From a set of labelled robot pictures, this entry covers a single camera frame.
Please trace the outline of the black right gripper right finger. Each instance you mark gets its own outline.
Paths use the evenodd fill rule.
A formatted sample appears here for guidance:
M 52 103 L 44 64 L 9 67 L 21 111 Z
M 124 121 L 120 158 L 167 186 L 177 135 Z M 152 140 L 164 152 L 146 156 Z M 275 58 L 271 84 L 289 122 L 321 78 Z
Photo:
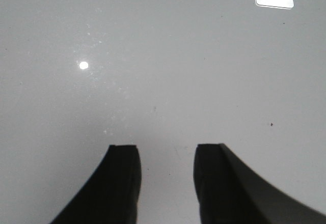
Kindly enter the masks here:
M 325 215 L 268 183 L 225 144 L 199 144 L 194 184 L 201 223 L 325 223 Z

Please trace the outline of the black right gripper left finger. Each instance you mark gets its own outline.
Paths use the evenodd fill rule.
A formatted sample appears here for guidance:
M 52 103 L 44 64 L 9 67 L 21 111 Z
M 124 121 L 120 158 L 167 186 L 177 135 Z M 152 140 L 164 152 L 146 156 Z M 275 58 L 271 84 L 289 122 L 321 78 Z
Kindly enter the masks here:
M 111 145 L 92 176 L 52 223 L 137 223 L 142 180 L 135 145 Z

